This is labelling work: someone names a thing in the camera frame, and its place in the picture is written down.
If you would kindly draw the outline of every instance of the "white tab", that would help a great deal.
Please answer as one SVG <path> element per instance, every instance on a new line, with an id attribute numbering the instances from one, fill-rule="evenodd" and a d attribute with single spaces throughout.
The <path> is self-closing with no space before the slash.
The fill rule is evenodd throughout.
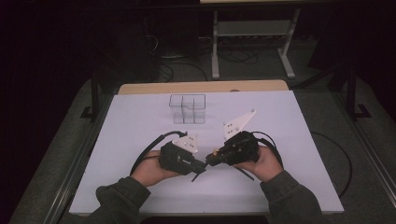
<path id="1" fill-rule="evenodd" d="M 197 146 L 197 134 L 190 134 L 184 137 L 181 137 L 179 139 L 175 139 L 172 141 L 172 143 L 177 146 L 181 147 L 184 150 L 187 150 L 191 153 L 196 153 L 198 152 L 198 146 Z"/>
<path id="2" fill-rule="evenodd" d="M 231 121 L 228 121 L 227 123 L 224 124 L 224 139 L 228 140 L 232 138 L 234 135 L 237 133 L 240 133 L 245 126 L 248 124 L 248 122 L 253 118 L 253 116 L 256 114 L 256 110 L 252 109 L 250 112 L 242 115 L 239 118 L 233 119 Z"/>

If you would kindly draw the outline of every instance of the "dark background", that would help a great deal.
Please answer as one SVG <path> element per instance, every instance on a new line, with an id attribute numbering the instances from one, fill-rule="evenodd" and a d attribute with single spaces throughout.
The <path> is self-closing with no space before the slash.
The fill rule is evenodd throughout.
<path id="1" fill-rule="evenodd" d="M 156 77 L 146 45 L 128 44 L 129 40 L 145 42 L 139 19 L 142 15 L 84 10 L 95 4 L 102 7 L 106 1 L 97 2 L 100 3 L 64 0 L 0 3 L 0 118 L 4 143 L 0 155 L 0 223 L 8 222 L 68 107 L 94 70 L 116 71 L 109 74 L 111 78 L 101 79 L 101 85 L 108 91 L 122 82 L 148 82 Z M 133 6 L 134 1 L 111 4 Z M 372 86 L 378 101 L 396 119 L 392 99 L 396 95 L 394 9 L 390 1 L 376 1 L 364 7 L 306 7 L 295 36 L 312 35 L 319 39 L 310 64 L 316 68 L 325 69 L 342 55 L 355 52 L 359 76 Z M 194 38 L 210 31 L 212 20 L 207 12 L 188 14 L 190 19 L 178 24 L 186 29 L 186 41 L 180 46 L 194 54 Z M 157 17 L 179 21 L 161 13 Z M 197 24 L 200 27 L 191 29 L 191 25 Z M 162 22 L 151 29 L 171 42 L 181 43 L 169 36 L 164 29 L 167 26 L 175 28 Z M 134 63 L 124 61 L 131 57 L 135 57 Z"/>

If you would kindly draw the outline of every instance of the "person's right hand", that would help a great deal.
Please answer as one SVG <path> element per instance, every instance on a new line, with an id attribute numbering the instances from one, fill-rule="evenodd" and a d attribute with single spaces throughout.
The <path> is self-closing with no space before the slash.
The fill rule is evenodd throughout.
<path id="1" fill-rule="evenodd" d="M 260 157 L 257 162 L 244 161 L 234 165 L 234 167 L 251 172 L 262 182 L 269 181 L 283 171 L 274 153 L 268 147 L 259 146 L 258 153 Z"/>

